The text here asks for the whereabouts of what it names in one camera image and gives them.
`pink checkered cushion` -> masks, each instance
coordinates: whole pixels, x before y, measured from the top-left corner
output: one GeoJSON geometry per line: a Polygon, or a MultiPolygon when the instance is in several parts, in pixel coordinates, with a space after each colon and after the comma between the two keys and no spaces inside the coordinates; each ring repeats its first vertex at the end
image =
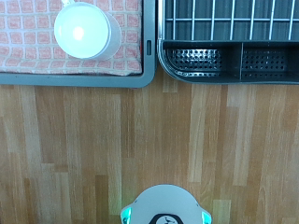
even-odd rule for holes
{"type": "Polygon", "coordinates": [[[107,61],[79,60],[57,44],[54,23],[61,0],[0,0],[0,72],[33,74],[140,74],[142,0],[82,0],[112,14],[122,43],[107,61]]]}

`white robot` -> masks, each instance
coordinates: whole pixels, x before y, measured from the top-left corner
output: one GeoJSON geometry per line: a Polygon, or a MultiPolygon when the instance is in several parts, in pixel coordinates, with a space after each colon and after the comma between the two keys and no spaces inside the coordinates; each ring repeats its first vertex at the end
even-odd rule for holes
{"type": "Polygon", "coordinates": [[[211,215],[185,189],[157,185],[122,209],[122,224],[211,224],[211,215]]]}

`gray tray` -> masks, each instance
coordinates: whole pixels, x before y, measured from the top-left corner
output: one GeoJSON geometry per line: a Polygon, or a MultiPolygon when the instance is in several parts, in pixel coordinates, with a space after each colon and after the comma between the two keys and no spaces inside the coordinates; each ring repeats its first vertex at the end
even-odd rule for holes
{"type": "Polygon", "coordinates": [[[156,56],[156,3],[143,2],[142,68],[143,73],[128,77],[86,75],[31,75],[0,73],[0,84],[40,85],[40,86],[78,86],[78,87],[121,87],[140,88],[151,83],[157,67],[156,56]]]}
{"type": "Polygon", "coordinates": [[[191,83],[299,83],[299,1],[158,2],[158,54],[170,76],[191,83]]]}

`teal light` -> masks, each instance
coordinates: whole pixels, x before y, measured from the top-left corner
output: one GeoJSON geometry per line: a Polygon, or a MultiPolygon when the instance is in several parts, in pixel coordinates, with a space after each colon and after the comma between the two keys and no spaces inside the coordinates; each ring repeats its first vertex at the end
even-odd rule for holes
{"type": "Polygon", "coordinates": [[[131,207],[128,207],[126,210],[124,210],[121,214],[121,221],[122,224],[130,224],[131,221],[131,207]]]}
{"type": "Polygon", "coordinates": [[[211,224],[212,218],[208,213],[202,212],[203,224],[211,224]]]}

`wire rack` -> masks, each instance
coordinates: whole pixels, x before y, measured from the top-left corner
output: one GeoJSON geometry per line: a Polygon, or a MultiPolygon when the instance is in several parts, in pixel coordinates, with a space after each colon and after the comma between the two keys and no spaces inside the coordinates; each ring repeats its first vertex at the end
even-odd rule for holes
{"type": "Polygon", "coordinates": [[[296,0],[160,0],[163,40],[297,41],[296,0]]]}

